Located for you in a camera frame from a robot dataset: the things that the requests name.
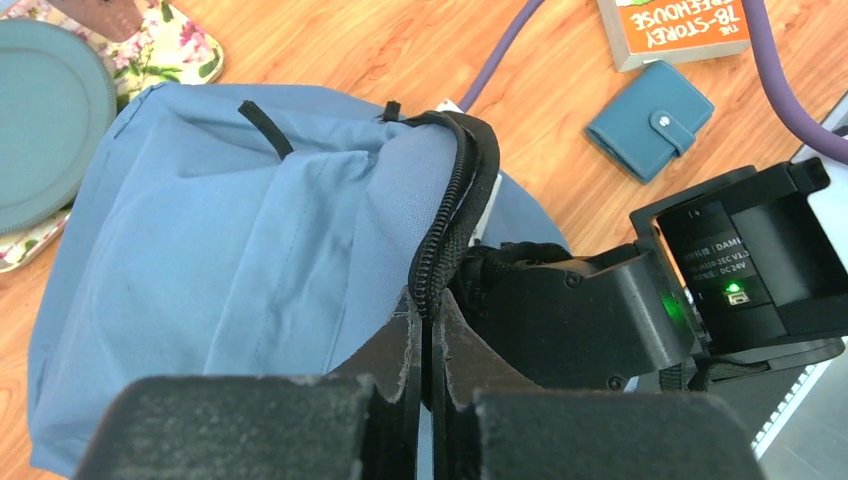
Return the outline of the floral serving tray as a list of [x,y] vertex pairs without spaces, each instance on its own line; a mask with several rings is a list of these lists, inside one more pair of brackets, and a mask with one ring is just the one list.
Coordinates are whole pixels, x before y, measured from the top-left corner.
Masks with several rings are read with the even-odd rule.
[[219,77],[224,54],[217,40],[169,1],[138,1],[136,6],[143,18],[140,31],[120,43],[82,26],[46,1],[15,1],[1,18],[43,21],[84,40],[113,75],[118,110],[162,82],[201,85]]

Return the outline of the small teal wallet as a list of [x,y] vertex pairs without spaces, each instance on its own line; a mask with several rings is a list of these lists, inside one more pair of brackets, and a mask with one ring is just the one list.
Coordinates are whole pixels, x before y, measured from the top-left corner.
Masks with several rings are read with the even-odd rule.
[[684,155],[714,105],[676,68],[648,64],[587,125],[588,139],[633,178],[651,182]]

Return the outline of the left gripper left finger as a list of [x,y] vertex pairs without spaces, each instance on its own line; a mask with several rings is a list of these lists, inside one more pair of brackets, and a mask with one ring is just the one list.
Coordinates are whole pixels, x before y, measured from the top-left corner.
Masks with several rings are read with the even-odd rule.
[[110,405],[79,479],[412,479],[421,321],[387,322],[326,375],[162,376]]

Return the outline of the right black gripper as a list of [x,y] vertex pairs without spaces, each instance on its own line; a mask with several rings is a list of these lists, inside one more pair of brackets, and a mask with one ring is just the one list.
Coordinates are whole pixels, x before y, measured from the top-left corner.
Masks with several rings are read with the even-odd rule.
[[634,244],[590,257],[556,243],[474,246],[457,272],[457,302],[534,383],[620,390],[691,355],[691,314],[670,274],[662,255]]

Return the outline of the blue-grey fabric backpack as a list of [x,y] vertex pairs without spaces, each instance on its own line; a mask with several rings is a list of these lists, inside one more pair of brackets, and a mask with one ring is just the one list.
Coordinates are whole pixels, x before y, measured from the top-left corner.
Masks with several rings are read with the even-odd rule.
[[315,86],[167,84],[96,149],[28,352],[33,466],[71,477],[108,406],[159,376],[326,374],[445,251],[491,127]]

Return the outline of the orange treehouse paperback book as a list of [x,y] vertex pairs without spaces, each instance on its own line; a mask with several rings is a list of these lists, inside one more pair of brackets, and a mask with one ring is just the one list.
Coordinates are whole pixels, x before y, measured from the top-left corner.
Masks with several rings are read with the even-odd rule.
[[737,55],[750,46],[745,14],[733,0],[598,0],[617,71],[654,61],[689,63]]

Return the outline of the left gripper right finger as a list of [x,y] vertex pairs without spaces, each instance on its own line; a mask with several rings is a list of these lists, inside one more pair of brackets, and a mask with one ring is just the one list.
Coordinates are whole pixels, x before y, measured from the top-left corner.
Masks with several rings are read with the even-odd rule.
[[544,389],[467,324],[449,291],[432,327],[438,479],[759,479],[734,413],[702,394]]

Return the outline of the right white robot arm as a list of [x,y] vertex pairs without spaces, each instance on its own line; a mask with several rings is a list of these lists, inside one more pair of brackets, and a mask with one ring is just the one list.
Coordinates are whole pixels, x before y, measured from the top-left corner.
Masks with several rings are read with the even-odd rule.
[[511,367],[554,389],[664,390],[842,353],[847,271],[809,197],[822,161],[744,167],[634,211],[633,242],[593,256],[551,243],[473,247],[451,291]]

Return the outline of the green ceramic plate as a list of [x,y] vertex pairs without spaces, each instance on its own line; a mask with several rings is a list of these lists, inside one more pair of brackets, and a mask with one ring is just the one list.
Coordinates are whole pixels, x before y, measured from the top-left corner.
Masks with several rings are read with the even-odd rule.
[[2,20],[2,233],[75,197],[116,107],[111,74],[86,43],[48,23]]

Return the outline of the pink patterned mug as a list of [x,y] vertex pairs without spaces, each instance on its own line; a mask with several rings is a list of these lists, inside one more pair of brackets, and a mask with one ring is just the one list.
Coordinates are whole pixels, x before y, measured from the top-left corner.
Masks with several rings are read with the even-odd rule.
[[81,26],[116,43],[143,31],[143,14],[160,1],[50,0],[49,3]]

